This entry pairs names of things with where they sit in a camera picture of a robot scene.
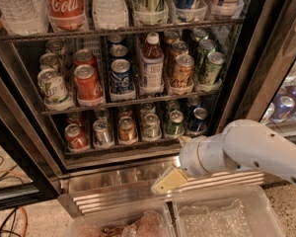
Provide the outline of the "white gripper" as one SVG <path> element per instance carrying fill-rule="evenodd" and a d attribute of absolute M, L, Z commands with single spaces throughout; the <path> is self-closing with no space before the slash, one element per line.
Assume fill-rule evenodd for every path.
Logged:
<path fill-rule="evenodd" d="M 151 187 L 155 195 L 163 195 L 187 182 L 188 177 L 204 177 L 207 171 L 198 158 L 198 147 L 205 136 L 190 138 L 180 136 L 181 150 L 179 154 L 180 168 L 170 166 Z"/>

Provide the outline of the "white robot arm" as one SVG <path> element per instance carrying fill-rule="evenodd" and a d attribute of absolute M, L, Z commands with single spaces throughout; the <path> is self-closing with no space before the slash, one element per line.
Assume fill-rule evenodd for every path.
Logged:
<path fill-rule="evenodd" d="M 229 123 L 221 133 L 183 142 L 178 167 L 168 168 L 151 188 L 163 195 L 216 173 L 260 171 L 296 185 L 296 144 L 250 119 Z"/>

